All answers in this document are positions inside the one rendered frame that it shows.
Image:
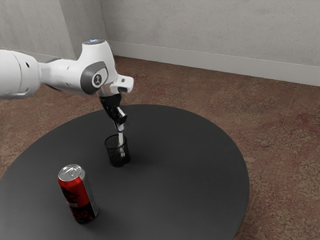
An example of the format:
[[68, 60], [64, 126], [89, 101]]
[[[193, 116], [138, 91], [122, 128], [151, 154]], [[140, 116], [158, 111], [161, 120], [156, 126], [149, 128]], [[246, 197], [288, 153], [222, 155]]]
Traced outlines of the white pen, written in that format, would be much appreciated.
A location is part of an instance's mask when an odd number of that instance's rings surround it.
[[118, 128], [118, 152], [120, 153], [120, 156], [123, 158], [125, 157], [125, 150], [124, 150], [124, 125], [120, 125], [119, 128]]

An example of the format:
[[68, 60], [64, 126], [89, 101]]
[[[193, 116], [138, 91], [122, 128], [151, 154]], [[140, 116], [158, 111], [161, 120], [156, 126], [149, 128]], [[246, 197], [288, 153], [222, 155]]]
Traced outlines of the black mesh pen holder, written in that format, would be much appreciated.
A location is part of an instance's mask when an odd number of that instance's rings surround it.
[[107, 137], [104, 146], [107, 150], [109, 162], [113, 167], [120, 168], [131, 161], [127, 138], [124, 135], [122, 141], [119, 139], [119, 134]]

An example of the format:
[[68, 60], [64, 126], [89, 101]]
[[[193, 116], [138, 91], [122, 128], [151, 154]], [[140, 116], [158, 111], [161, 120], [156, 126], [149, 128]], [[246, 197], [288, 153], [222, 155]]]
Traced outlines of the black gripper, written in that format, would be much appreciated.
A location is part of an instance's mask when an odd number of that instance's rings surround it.
[[122, 95], [118, 93], [110, 96], [100, 96], [99, 100], [118, 130], [119, 126], [124, 125], [128, 118], [128, 115], [120, 107]]

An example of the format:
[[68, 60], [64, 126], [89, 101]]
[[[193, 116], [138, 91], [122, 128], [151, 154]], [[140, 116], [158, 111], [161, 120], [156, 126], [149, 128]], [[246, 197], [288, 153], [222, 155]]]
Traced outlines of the red and black drink can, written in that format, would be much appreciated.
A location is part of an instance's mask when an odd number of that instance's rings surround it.
[[98, 216], [99, 208], [84, 168], [77, 164], [63, 167], [58, 184], [76, 222], [87, 224]]

